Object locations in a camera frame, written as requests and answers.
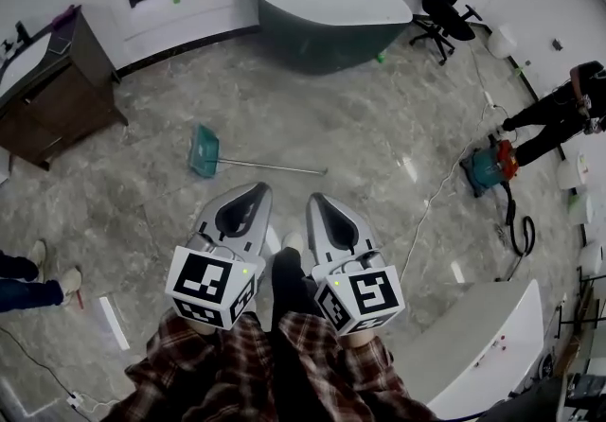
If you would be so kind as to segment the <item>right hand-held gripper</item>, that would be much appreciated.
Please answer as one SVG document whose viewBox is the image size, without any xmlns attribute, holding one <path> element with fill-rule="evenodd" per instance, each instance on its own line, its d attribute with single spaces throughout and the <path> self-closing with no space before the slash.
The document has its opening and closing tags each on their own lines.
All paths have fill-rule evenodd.
<svg viewBox="0 0 606 422">
<path fill-rule="evenodd" d="M 308 201 L 315 304 L 339 335 L 387 324 L 405 309 L 397 270 L 385 263 L 365 219 L 324 193 Z M 349 243 L 362 244 L 352 248 Z"/>
</svg>

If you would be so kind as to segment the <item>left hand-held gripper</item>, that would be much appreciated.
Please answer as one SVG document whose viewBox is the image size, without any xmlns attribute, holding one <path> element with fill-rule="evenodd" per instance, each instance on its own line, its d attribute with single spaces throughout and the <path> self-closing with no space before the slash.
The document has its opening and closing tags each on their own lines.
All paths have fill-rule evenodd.
<svg viewBox="0 0 606 422">
<path fill-rule="evenodd" d="M 166 295 L 176 313 L 194 323 L 229 330 L 258 293 L 267 261 L 262 256 L 273 203 L 263 182 L 239 185 L 208 202 L 185 246 L 175 248 Z M 249 224 L 231 237 L 215 224 Z"/>
</svg>

